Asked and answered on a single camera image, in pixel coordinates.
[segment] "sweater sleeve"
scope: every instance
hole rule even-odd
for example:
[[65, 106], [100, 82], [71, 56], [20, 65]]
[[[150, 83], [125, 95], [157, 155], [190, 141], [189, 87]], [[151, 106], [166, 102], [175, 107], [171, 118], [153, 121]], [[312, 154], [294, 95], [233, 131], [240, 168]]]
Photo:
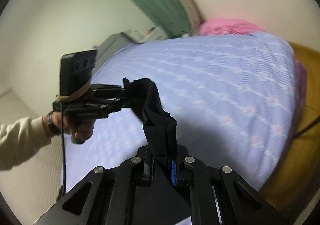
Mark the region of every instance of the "sweater sleeve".
[[34, 156], [51, 143], [44, 132], [42, 117], [23, 118], [14, 124], [0, 126], [0, 170], [12, 167]]

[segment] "cable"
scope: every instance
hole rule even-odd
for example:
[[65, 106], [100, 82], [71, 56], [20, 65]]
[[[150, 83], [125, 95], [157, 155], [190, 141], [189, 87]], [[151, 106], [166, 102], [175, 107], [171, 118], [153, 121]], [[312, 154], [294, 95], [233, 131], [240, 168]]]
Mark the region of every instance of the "cable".
[[313, 122], [311, 122], [307, 127], [305, 127], [302, 131], [299, 131], [295, 135], [293, 135], [293, 138], [298, 138], [304, 133], [306, 133], [308, 130], [312, 129], [315, 125], [317, 125], [320, 122], [320, 116], [316, 118]]
[[63, 103], [60, 101], [61, 109], [61, 142], [62, 142], [62, 158], [63, 158], [63, 182], [62, 182], [62, 196], [66, 194], [67, 187], [67, 172], [66, 172], [66, 148], [64, 144], [64, 133], [63, 133]]

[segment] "black bracelet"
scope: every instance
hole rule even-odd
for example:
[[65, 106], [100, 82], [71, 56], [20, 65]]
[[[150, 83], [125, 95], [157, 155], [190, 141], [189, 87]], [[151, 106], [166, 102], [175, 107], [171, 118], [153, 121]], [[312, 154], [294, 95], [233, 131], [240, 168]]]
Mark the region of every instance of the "black bracelet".
[[49, 112], [47, 115], [48, 128], [54, 135], [61, 135], [60, 129], [52, 122], [52, 114], [53, 112]]

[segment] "person's hand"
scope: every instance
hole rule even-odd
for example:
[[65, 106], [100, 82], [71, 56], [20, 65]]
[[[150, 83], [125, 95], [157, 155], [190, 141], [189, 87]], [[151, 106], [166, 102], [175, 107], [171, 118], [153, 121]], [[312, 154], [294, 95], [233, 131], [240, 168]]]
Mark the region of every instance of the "person's hand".
[[[61, 113], [52, 113], [52, 122], [61, 129]], [[95, 120], [83, 120], [77, 125], [74, 121], [63, 118], [63, 132], [73, 134], [76, 138], [87, 140], [92, 137]]]

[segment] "pink cloth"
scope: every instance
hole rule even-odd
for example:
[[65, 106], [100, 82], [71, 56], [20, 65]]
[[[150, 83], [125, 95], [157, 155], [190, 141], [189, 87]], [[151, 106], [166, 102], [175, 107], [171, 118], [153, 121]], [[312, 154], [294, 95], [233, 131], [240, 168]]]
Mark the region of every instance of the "pink cloth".
[[225, 35], [225, 34], [250, 34], [263, 31], [258, 25], [237, 19], [212, 19], [200, 26], [201, 36]]

